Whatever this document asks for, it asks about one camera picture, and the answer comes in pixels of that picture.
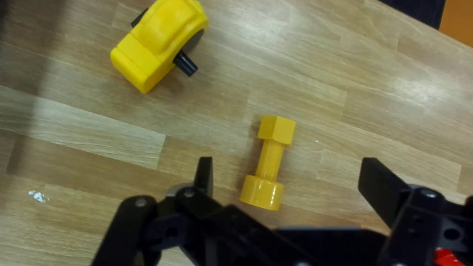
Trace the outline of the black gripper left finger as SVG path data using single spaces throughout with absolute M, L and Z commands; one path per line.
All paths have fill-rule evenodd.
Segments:
M 193 188 L 208 197 L 212 196 L 212 159 L 211 157 L 200 157 L 198 160 L 198 166 L 193 178 Z

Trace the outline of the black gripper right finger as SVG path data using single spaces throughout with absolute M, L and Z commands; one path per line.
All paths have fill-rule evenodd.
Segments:
M 357 191 L 391 228 L 403 203 L 410 194 L 410 187 L 387 169 L 376 159 L 363 159 L 359 172 Z

